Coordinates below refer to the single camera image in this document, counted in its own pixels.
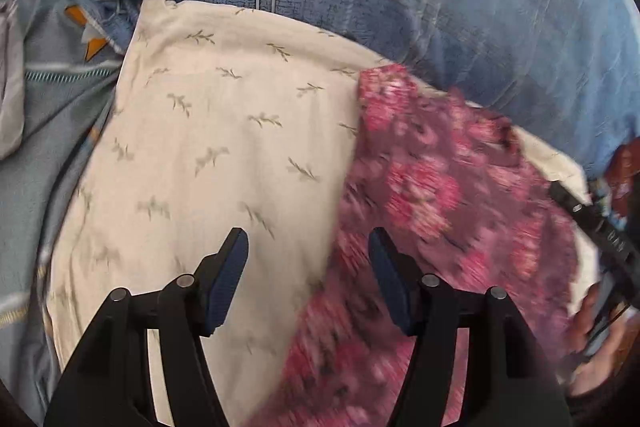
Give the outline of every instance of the blue gripper pad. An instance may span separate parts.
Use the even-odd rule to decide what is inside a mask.
[[[249,256],[249,238],[242,229],[232,229],[216,256],[223,255],[222,267],[213,281],[207,299],[205,327],[207,333],[220,327],[226,319],[240,276]]]
[[[378,286],[394,324],[402,333],[411,336],[415,334],[415,323],[411,315],[410,289],[396,264],[401,255],[385,229],[372,230],[369,234],[369,259]]]

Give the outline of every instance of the gray fabric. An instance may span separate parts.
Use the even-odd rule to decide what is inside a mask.
[[[15,10],[0,4],[0,160],[20,145],[24,128],[22,35]]]
[[[24,130],[20,147],[0,158],[0,378],[41,425],[60,372],[46,333],[50,253],[110,112],[122,58],[107,46],[84,61],[84,28],[64,13],[73,1],[16,4]]]

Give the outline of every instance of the cream leaf-print fabric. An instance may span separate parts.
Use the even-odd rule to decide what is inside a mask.
[[[278,383],[298,312],[322,282],[358,127],[356,79],[384,62],[267,12],[144,0],[114,117],[52,258],[62,366],[111,289],[161,289],[243,227],[250,254],[236,297],[202,342],[230,424],[248,418]],[[536,167],[584,196],[575,163],[520,137]],[[594,280],[593,250],[581,237],[577,246],[574,304]],[[157,331],[149,345],[158,419],[170,425]]]

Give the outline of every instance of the human hand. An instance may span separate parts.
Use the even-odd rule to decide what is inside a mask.
[[[566,333],[566,344],[569,352],[581,351],[587,343],[587,333],[593,328],[593,307],[598,297],[598,284],[589,288],[582,300],[580,311],[572,318]],[[615,309],[613,318],[620,309]],[[588,363],[583,363],[575,371],[574,381],[569,385],[569,395],[578,396],[592,391],[610,377],[614,367],[614,357],[625,334],[625,319],[620,317],[609,327],[609,336],[602,347]]]

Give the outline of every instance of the maroon floral fabric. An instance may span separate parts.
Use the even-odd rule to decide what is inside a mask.
[[[398,65],[364,71],[358,97],[356,153],[324,285],[300,316],[276,393],[249,426],[386,425],[414,340],[380,295],[367,256],[373,227],[454,287],[506,288],[548,356],[562,355],[574,234],[509,120],[468,107],[456,91],[419,94]],[[444,425],[460,414],[467,341],[461,330]]]

